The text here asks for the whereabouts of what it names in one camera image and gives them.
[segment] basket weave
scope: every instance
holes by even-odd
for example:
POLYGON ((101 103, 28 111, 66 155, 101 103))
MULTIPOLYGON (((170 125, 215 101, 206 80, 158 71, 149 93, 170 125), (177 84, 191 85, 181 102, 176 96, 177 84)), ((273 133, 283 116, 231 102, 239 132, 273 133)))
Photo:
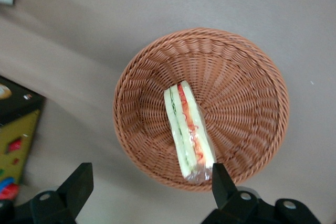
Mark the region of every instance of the basket weave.
POLYGON ((247 39, 195 28, 157 39, 124 70, 113 112, 118 139, 136 166, 157 181, 189 191, 181 175, 163 91, 186 80, 215 147, 235 183, 263 168, 284 139, 289 100, 273 62, 247 39))

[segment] toy box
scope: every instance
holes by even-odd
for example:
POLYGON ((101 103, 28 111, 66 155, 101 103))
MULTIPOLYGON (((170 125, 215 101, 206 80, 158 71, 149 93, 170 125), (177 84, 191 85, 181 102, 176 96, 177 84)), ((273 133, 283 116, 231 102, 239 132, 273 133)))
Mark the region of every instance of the toy box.
POLYGON ((0 199, 14 199, 44 97, 0 76, 0 199))

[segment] beige floor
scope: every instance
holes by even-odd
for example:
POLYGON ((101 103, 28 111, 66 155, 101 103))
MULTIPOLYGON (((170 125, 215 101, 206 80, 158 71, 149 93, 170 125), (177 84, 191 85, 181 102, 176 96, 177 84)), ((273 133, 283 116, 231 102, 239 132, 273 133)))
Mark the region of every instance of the beige floor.
POLYGON ((93 162, 78 222, 200 223, 211 193, 158 184, 122 151, 115 84, 132 57, 170 32, 210 27, 256 43, 288 85, 291 117, 272 162, 243 185, 273 204, 291 197, 336 220, 335 0, 16 0, 0 6, 0 74, 47 97, 24 175, 24 201, 93 162))

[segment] plastic wrap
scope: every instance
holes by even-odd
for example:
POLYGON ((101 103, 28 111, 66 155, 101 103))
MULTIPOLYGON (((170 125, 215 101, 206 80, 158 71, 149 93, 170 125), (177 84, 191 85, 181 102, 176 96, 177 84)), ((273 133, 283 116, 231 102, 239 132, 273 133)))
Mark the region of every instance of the plastic wrap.
POLYGON ((182 176, 197 184, 211 179, 215 152, 189 84, 169 87, 164 101, 182 176))

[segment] screw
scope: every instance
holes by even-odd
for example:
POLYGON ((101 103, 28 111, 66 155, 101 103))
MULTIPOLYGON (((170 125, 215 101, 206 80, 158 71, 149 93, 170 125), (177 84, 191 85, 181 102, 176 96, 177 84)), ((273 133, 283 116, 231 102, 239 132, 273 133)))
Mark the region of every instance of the screw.
POLYGON ((50 194, 43 194, 41 197, 40 197, 40 200, 46 200, 46 199, 49 199, 50 198, 50 194))
POLYGON ((296 209, 295 204, 292 201, 284 201, 284 206, 287 207, 288 209, 296 209))
POLYGON ((248 193, 242 193, 240 196, 244 200, 250 200, 250 199, 252 199, 251 195, 248 194, 248 193))

